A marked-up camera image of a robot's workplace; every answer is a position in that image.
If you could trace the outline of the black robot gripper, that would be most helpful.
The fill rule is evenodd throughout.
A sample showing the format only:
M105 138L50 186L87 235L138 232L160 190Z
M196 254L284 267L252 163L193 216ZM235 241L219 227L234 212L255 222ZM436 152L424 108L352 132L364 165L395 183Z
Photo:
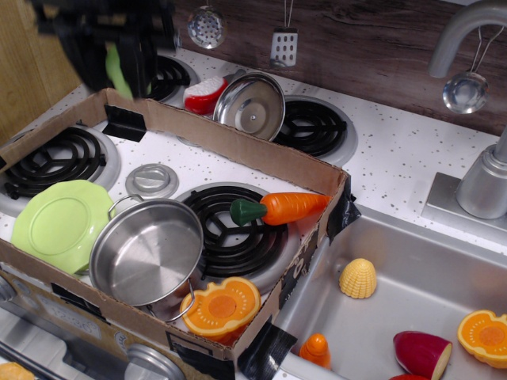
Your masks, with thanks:
M58 38L77 75L94 92L109 84L108 44L116 44L135 98L151 93L158 69L155 45L178 49L171 1L32 1L31 6L38 32Z

